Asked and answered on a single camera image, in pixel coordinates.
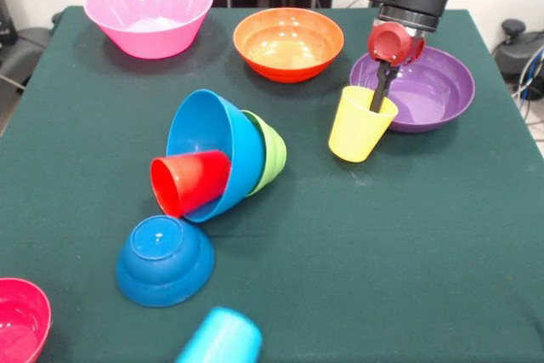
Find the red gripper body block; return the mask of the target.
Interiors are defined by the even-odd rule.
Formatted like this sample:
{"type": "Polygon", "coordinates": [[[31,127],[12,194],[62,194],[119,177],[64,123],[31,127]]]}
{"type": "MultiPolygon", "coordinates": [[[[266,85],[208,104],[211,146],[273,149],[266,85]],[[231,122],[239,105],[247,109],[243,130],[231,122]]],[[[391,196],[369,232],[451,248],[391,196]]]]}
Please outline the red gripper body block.
{"type": "Polygon", "coordinates": [[[419,59],[425,47],[425,33],[393,21],[375,20],[367,41],[373,60],[392,67],[408,65],[419,59]]]}

